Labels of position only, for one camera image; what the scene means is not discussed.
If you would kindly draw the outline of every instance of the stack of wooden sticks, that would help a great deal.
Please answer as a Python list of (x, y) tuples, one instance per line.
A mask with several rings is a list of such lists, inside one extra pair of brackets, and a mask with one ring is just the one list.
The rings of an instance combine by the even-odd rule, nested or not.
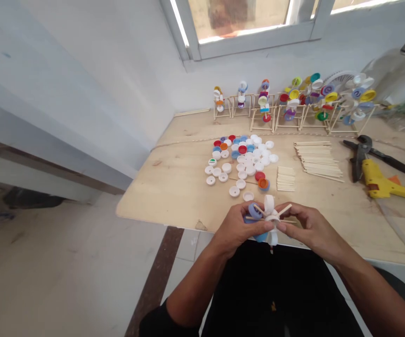
[(279, 166), (277, 168), (277, 190), (294, 192), (296, 190), (296, 174), (294, 168)]
[(304, 172), (344, 183), (344, 180), (340, 179), (343, 172), (339, 169), (338, 161), (332, 157), (329, 141), (296, 142), (295, 149)]

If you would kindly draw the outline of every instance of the finger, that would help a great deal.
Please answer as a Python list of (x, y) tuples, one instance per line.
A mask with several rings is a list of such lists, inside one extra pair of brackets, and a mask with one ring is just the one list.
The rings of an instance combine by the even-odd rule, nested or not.
[(246, 202), (243, 202), (242, 204), (238, 205), (241, 208), (241, 214), (243, 216), (249, 213), (249, 205), (252, 203), (256, 203), (262, 210), (265, 209), (265, 205), (263, 205), (261, 202), (254, 201), (254, 200), (246, 201)]
[(271, 229), (274, 229), (274, 225), (269, 221), (257, 221), (251, 224), (248, 224), (247, 236), (256, 236), (263, 233), (269, 232)]
[(279, 222), (276, 225), (277, 229), (285, 233), (289, 237), (296, 239), (308, 246), (308, 231), (307, 229), (301, 229), (289, 223)]
[(296, 203), (292, 203), (292, 202), (286, 202), (284, 204), (281, 205), (277, 205), (276, 206), (276, 211), (280, 212), (281, 210), (283, 210), (285, 207), (287, 207), (289, 204), (291, 204), (291, 208), (287, 211), (285, 211), (285, 213), (281, 214), (280, 217), (286, 218), (289, 216), (295, 216), (297, 219), (299, 219), (299, 217), (304, 214), (308, 207), (300, 205), (300, 204), (296, 204)]

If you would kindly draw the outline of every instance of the window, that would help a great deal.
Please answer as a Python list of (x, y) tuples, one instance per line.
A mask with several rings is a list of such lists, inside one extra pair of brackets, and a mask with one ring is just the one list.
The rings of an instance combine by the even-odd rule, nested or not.
[(182, 61), (320, 39), (331, 14), (397, 0), (161, 0)]

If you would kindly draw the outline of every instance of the tiled floor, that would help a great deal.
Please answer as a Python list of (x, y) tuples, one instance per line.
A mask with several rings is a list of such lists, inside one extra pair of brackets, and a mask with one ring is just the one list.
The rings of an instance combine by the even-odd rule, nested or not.
[[(189, 230), (189, 229), (186, 229), (184, 231), (184, 235), (182, 237), (182, 240), (181, 240), (181, 243), (179, 246), (179, 251), (181, 252), (181, 254), (178, 253), (178, 256), (176, 257), (176, 259), (174, 261), (173, 269), (171, 270), (171, 274), (169, 276), (168, 284), (166, 286), (166, 290), (165, 290), (165, 294), (163, 295), (162, 302), (165, 301), (165, 299), (171, 294), (171, 292), (174, 290), (174, 288), (184, 278), (184, 276), (187, 274), (188, 270), (193, 265), (193, 262), (196, 260), (196, 258), (198, 258), (198, 256), (204, 250), (206, 245), (210, 242), (212, 237), (213, 237), (212, 233), (197, 232), (197, 231), (193, 231), (193, 230)], [(398, 265), (398, 264), (385, 263), (385, 262), (380, 262), (380, 261), (370, 261), (370, 262), (374, 266), (386, 269), (387, 271), (393, 273), (394, 275), (396, 275), (398, 278), (400, 278), (402, 281), (405, 282), (405, 266)], [(355, 318), (357, 319), (357, 322), (359, 323), (359, 325), (363, 331), (363, 334), (365, 335), (365, 337), (372, 337), (365, 322), (363, 321), (362, 317), (360, 316), (358, 309), (356, 308), (354, 302), (351, 300), (351, 297), (350, 297), (349, 293), (347, 292), (346, 287), (344, 286), (343, 282), (341, 281), (341, 278), (339, 277), (338, 273), (331, 265), (327, 264), (327, 267), (331, 271), (332, 276), (335, 279), (335, 282), (337, 283), (339, 290), (343, 294), (346, 302), (348, 303), (353, 314), (355, 315)], [(199, 330), (200, 333), (202, 332), (204, 322), (205, 322), (205, 317), (202, 322), (201, 328)]]
[(0, 336), (124, 336), (165, 226), (118, 218), (120, 198), (0, 224)]

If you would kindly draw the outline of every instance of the person's left hand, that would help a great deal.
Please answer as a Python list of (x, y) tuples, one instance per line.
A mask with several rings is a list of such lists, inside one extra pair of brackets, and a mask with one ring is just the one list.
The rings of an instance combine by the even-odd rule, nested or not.
[[(268, 221), (244, 223), (243, 216), (248, 213), (248, 206), (253, 202), (256, 201), (247, 201), (232, 206), (210, 242), (217, 252), (225, 254), (227, 258), (231, 258), (236, 249), (251, 236), (261, 235), (274, 228), (274, 225)], [(256, 203), (261, 209), (264, 209), (262, 203)]]

